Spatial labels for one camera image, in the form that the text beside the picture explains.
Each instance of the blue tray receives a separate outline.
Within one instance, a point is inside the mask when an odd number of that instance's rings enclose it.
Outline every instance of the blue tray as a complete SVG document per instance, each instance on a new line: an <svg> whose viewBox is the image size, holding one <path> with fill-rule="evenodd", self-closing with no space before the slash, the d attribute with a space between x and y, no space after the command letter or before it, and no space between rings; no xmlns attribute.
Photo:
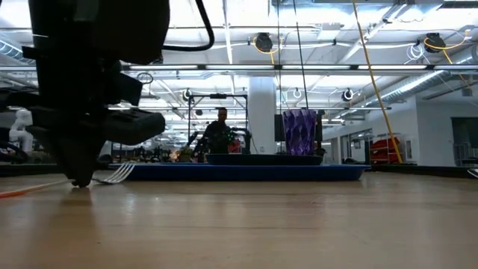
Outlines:
<svg viewBox="0 0 478 269"><path fill-rule="evenodd" d="M367 165L240 166L137 164L128 180L137 181L355 181Z"/></svg>

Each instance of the ceiling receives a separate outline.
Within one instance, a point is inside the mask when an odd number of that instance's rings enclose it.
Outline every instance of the ceiling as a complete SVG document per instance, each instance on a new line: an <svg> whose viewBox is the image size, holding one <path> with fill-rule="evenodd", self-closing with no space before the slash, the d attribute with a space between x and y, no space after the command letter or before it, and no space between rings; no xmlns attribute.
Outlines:
<svg viewBox="0 0 478 269"><path fill-rule="evenodd" d="M297 0L299 7L297 17L290 4L284 2L279 11L270 4L269 0L203 0L211 24L214 27L216 43L206 52L170 52L165 51L164 64L301 64L300 51L304 64L366 64L364 51L356 43L360 39L356 18L353 15L352 5L348 1L336 1L348 4L311 4L312 0ZM442 53L430 54L424 52L419 58L412 60L410 50L417 40L423 42L429 32L438 32L448 46L463 44L449 53L453 55L476 42L478 38L478 8L438 9L443 1L416 1L404 14L398 16L391 23L382 24L382 18L392 7L391 1L370 1L373 4L364 4L358 1L358 17L364 34L368 34L367 50L372 64L422 64L425 59L431 63L444 60ZM171 4L171 22L167 35L167 44L198 45L208 42L207 33L194 0L174 0ZM31 23L28 12L28 0L3 0L0 8L0 40L12 46L31 46ZM466 38L465 29L470 30ZM259 53L250 41L258 33L270 35L274 46L278 48L279 39L282 39L280 52L270 55ZM0 65L24 65L15 59L0 55ZM139 72L130 71L129 75L136 77ZM145 85L140 106L153 107L163 111L168 120L174 120L172 129L187 128L187 121L181 119L187 111L173 112L171 107L184 107L181 95L189 89L195 94L235 93L247 94L249 77L247 72L203 72L203 71L151 71L155 80ZM2 72L36 84L34 72ZM271 70L263 75L277 77L277 72ZM376 77L379 88L385 88L400 79L403 74L391 73ZM331 74L306 75L305 87L308 91L309 106L348 106L341 101L343 90L350 88L356 94L353 102L373 98L373 86L367 72L347 75ZM303 107L303 79L297 74L282 74L281 85L285 107ZM241 109L240 100L211 100L204 99L197 107L215 108L225 106L231 108L229 118L244 118L245 112ZM214 119L214 109L204 110L200 118ZM195 128L203 129L205 121L197 121ZM240 120L231 121L234 124L243 124Z"/></svg>

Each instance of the white robot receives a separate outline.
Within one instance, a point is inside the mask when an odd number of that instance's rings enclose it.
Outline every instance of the white robot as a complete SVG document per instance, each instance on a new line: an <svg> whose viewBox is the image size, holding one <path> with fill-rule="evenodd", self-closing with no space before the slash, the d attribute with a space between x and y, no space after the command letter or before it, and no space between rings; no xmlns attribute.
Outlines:
<svg viewBox="0 0 478 269"><path fill-rule="evenodd" d="M21 143L21 149L27 154L33 150L33 135L26 131L26 127L33 124L31 112L20 109L16 112L15 123L10 127L10 141Z"/></svg>

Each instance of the wooden table surface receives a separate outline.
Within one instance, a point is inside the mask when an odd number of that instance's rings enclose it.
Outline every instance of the wooden table surface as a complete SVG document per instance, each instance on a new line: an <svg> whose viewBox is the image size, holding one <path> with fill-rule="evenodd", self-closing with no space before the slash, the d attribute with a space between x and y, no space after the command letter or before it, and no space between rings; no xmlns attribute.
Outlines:
<svg viewBox="0 0 478 269"><path fill-rule="evenodd" d="M478 180L65 184L0 200L0 248L5 269L477 269Z"/></svg>

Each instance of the black cable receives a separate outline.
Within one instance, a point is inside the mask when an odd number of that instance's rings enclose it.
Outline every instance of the black cable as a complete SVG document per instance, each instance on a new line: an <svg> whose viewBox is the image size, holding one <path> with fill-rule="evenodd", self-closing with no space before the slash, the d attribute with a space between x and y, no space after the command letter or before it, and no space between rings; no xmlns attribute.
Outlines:
<svg viewBox="0 0 478 269"><path fill-rule="evenodd" d="M209 36L209 43L204 46L163 46L164 50L172 50L177 52L203 52L210 49L214 45L214 32L212 31L211 22L209 22L208 14L206 13L206 9L204 8L204 3L202 0L196 0L197 9L199 10L199 14L201 15L202 21L204 22L204 26L206 31L208 32Z"/></svg>
<svg viewBox="0 0 478 269"><path fill-rule="evenodd" d="M279 17L279 11L280 10L280 0L277 0L277 40L279 42L279 50L277 51L279 53L279 66L281 65L281 28L280 28L280 17ZM282 74L281 74L281 69L279 68L279 115L281 115L282 118ZM284 123L280 123L280 126L282 127L282 130L284 129ZM281 154L282 154L282 138L280 137L280 144L281 144Z"/></svg>
<svg viewBox="0 0 478 269"><path fill-rule="evenodd" d="M306 85L305 85L304 60L302 59L302 45L300 44L299 20L297 20L296 0L294 0L294 13L295 13L295 15L296 15L297 39L298 39L298 41L299 41L300 67L301 67L301 69L302 69L302 79L303 79L303 81L304 81L305 106L306 106L307 109L308 109L307 87L306 87Z"/></svg>

